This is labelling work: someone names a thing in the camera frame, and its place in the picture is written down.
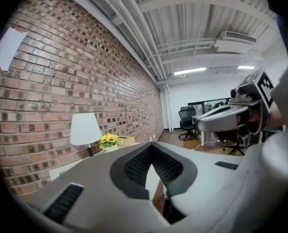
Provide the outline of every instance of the fluorescent light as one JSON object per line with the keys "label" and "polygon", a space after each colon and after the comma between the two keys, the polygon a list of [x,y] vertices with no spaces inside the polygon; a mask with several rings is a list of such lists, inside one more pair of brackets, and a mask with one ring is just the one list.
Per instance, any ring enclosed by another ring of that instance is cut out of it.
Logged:
{"label": "fluorescent light", "polygon": [[239,66],[238,69],[254,69],[255,67]]}
{"label": "fluorescent light", "polygon": [[190,70],[175,72],[174,75],[179,75],[179,74],[184,74],[184,73],[190,73],[190,72],[199,72],[199,71],[204,71],[204,70],[206,70],[206,69],[207,69],[206,67],[196,68],[196,69],[190,69]]}

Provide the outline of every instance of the lamp base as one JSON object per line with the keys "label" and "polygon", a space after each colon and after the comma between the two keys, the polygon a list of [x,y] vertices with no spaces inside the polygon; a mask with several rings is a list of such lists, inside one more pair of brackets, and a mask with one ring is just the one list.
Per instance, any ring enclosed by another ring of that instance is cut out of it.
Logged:
{"label": "lamp base", "polygon": [[94,153],[92,152],[92,147],[88,147],[87,150],[88,150],[89,156],[93,156],[94,155]]}

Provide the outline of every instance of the wooden floor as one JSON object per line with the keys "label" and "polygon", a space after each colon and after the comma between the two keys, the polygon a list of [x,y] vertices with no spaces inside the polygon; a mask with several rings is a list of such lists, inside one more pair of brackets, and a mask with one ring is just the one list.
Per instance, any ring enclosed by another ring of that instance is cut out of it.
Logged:
{"label": "wooden floor", "polygon": [[[223,150],[224,142],[216,142],[217,137],[214,133],[205,133],[204,142],[215,142],[215,143],[206,143],[204,146],[201,146],[201,134],[197,135],[197,139],[191,138],[190,140],[183,141],[185,136],[182,136],[180,140],[178,136],[180,134],[185,133],[186,131],[182,130],[174,130],[173,132],[165,131],[163,132],[160,142],[169,143],[178,147],[183,147],[186,149],[194,150],[196,147],[198,151],[208,152],[208,153],[217,153],[217,154],[229,154],[232,149],[225,148]],[[234,145],[234,143],[227,142],[227,145]],[[237,151],[235,155],[241,156],[241,154]]]}

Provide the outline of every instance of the yellow flower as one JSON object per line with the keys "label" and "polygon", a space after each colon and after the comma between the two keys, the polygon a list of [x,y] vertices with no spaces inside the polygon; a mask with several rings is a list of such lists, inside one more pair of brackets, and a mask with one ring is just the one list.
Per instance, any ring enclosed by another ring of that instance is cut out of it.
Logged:
{"label": "yellow flower", "polygon": [[102,136],[100,143],[104,143],[106,141],[107,135]]}
{"label": "yellow flower", "polygon": [[116,142],[116,140],[117,140],[117,136],[114,134],[108,134],[108,136],[106,138],[106,141],[108,141],[108,142]]}

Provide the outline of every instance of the white lamp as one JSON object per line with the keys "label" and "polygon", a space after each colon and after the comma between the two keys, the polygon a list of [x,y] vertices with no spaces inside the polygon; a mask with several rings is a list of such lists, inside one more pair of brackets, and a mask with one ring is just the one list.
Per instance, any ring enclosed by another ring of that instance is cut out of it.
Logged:
{"label": "white lamp", "polygon": [[94,113],[73,114],[70,142],[73,145],[88,144],[89,156],[93,156],[91,143],[102,138],[102,133]]}

